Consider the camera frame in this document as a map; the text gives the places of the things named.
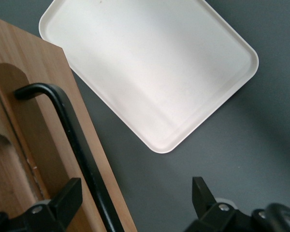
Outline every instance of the gray background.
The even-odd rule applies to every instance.
[[[250,214],[290,206],[290,0],[207,0],[256,50],[256,75],[174,151],[150,151],[75,75],[140,232],[180,232],[195,218],[191,180]],[[0,18],[39,36],[51,0],[0,0]]]

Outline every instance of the wooden cutting board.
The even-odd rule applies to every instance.
[[[24,73],[13,76],[9,65],[0,64],[0,170],[5,170],[0,182],[4,179],[12,189],[9,194],[19,199],[8,201],[0,194],[0,211],[16,216],[36,201],[54,196],[70,178],[80,177],[83,204],[68,229],[105,231],[50,100],[39,96],[24,103],[13,98],[13,90],[42,82],[61,87],[69,97],[123,228],[136,231],[63,50],[0,20],[0,63]]]

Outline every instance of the wood grain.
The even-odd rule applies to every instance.
[[[10,63],[21,69],[25,73],[28,83],[52,83],[58,85],[66,92],[80,121],[91,152],[125,231],[136,231],[127,205],[122,197],[70,67],[65,59],[63,50],[0,20],[0,63]],[[0,86],[10,85],[11,81],[9,77],[6,77],[4,80],[5,84],[0,84]],[[43,124],[46,125],[48,131],[46,138],[52,139],[53,144],[50,144],[50,146],[56,147],[57,157],[61,160],[61,162],[57,160],[54,161],[54,163],[60,163],[59,169],[64,169],[66,173],[65,176],[64,172],[60,171],[60,175],[62,176],[59,179],[64,180],[66,177],[82,178],[81,171],[77,165],[69,142],[64,136],[63,128],[52,104],[47,97],[39,96],[36,99],[36,105],[43,117]],[[31,128],[28,126],[22,129],[21,133],[25,135],[30,130]],[[28,144],[28,148],[31,151],[32,146]],[[42,166],[39,164],[39,169],[47,169],[47,167],[45,167],[44,164],[42,164]],[[92,231],[105,231],[97,208],[86,185],[83,185],[83,198],[84,203],[82,204],[82,210],[86,218],[88,218]]]

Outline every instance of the rectangular tray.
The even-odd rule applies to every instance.
[[[39,30],[157,153],[173,150],[259,65],[204,0],[54,0]]]

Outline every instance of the black metal handle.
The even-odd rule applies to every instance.
[[[272,203],[265,209],[266,220],[273,231],[290,232],[290,208]]]
[[[123,232],[118,214],[66,93],[56,85],[44,83],[31,84],[14,91],[19,100],[28,100],[41,94],[48,96],[56,109],[106,230]]]

